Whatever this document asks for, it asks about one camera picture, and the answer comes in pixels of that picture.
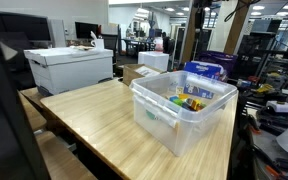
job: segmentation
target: cable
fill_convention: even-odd
[[[246,2],[244,2],[244,1],[242,1],[242,0],[239,0],[238,3],[237,3],[237,5],[236,5],[235,10],[234,10],[233,12],[231,12],[228,16],[226,16],[224,22],[229,21],[229,20],[233,17],[233,15],[234,15],[237,11],[239,11],[240,9],[242,9],[242,8],[244,8],[244,7],[249,8],[252,4],[256,4],[256,3],[260,2],[260,1],[261,1],[261,0],[252,0],[250,3],[246,3]],[[240,7],[238,7],[239,2],[242,2],[242,3],[243,3],[243,5],[240,6]]]

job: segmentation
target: clear plastic bin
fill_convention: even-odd
[[[198,112],[184,109],[165,98],[165,95],[176,95],[176,90],[185,86],[203,88],[214,96],[212,99],[199,97],[207,107]],[[135,79],[130,89],[134,92],[134,120],[176,156],[195,145],[219,120],[225,120],[224,113],[235,117],[238,97],[235,86],[189,72]]]

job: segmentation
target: person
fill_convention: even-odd
[[[163,53],[168,54],[170,37],[166,36],[166,32],[163,32],[162,38],[163,38]]]

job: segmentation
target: paper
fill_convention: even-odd
[[[160,74],[159,72],[154,71],[153,69],[150,69],[150,68],[145,67],[145,66],[142,66],[142,67],[136,69],[135,72],[137,72],[140,75],[145,76],[145,77],[156,76],[156,75]]]

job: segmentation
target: office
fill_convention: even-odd
[[[288,1],[5,2],[0,179],[288,178]]]

